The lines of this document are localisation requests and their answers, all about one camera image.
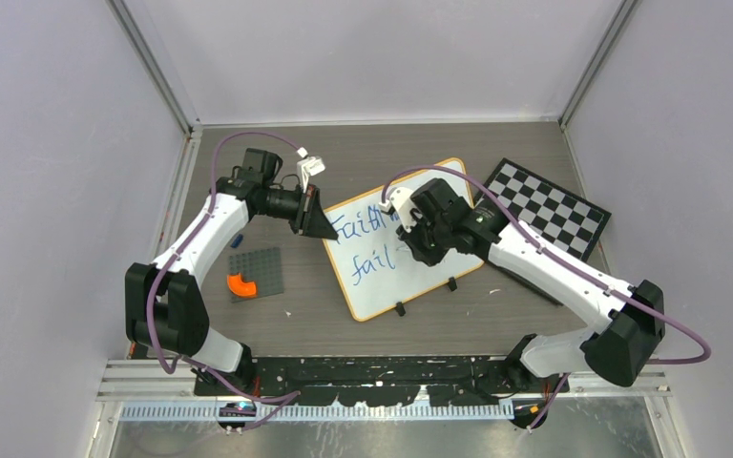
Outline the yellow framed whiteboard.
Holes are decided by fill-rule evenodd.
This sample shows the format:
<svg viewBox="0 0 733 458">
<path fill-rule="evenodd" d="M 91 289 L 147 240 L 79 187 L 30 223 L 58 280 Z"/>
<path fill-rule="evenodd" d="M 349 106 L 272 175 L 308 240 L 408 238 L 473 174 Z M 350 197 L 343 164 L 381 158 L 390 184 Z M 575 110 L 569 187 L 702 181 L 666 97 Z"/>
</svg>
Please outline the yellow framed whiteboard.
<svg viewBox="0 0 733 458">
<path fill-rule="evenodd" d="M 386 313 L 397 302 L 409 302 L 481 267 L 473 255 L 450 251 L 433 267 L 396 252 L 405 246 L 396 236 L 401 225 L 379 209 L 381 187 L 325 210 L 339 233 L 325 240 L 325 250 L 344 294 L 351 316 L 365 322 Z"/>
</svg>

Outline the blue marker cap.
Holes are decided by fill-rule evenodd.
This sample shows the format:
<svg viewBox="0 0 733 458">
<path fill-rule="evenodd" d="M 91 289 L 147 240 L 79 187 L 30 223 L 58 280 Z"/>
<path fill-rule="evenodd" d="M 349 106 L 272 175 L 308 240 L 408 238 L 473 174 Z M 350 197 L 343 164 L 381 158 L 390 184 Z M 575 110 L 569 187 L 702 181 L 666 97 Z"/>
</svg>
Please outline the blue marker cap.
<svg viewBox="0 0 733 458">
<path fill-rule="evenodd" d="M 237 234 L 231 241 L 230 247 L 231 248 L 238 248 L 243 240 L 242 234 Z"/>
</svg>

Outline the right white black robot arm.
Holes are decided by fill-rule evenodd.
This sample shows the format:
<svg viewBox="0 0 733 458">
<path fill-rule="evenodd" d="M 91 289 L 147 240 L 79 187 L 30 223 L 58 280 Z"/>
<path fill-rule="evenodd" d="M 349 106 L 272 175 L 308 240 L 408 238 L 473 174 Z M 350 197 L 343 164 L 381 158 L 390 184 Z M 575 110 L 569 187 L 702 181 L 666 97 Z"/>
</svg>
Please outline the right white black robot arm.
<svg viewBox="0 0 733 458">
<path fill-rule="evenodd" d="M 433 267 L 450 252 L 473 255 L 570 309 L 584 328 L 523 337 L 502 363 L 509 386 L 531 391 L 555 374 L 590 370 L 632 385 L 664 335 L 654 312 L 662 292 L 633 286 L 558 249 L 517 220 L 497 198 L 469 204 L 442 178 L 415 190 L 396 186 L 381 203 L 400 220 L 397 236 L 413 258 Z"/>
</svg>

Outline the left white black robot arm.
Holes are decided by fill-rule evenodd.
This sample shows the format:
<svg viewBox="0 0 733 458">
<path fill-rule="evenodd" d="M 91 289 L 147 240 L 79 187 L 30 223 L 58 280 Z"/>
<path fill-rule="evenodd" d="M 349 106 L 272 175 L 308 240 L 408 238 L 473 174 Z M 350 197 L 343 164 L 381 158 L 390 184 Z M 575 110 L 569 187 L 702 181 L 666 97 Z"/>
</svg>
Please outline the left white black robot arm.
<svg viewBox="0 0 733 458">
<path fill-rule="evenodd" d="M 310 179 L 323 160 L 298 151 L 298 184 L 286 189 L 275 179 L 283 160 L 249 148 L 228 177 L 213 177 L 199 214 L 177 241 L 148 263 L 133 263 L 125 274 L 127 338 L 166 350 L 218 371 L 229 393 L 246 393 L 255 380 L 247 345 L 212 328 L 200 287 L 217 258 L 256 216 L 283 219 L 299 236 L 338 238 L 322 209 L 320 189 Z"/>
</svg>

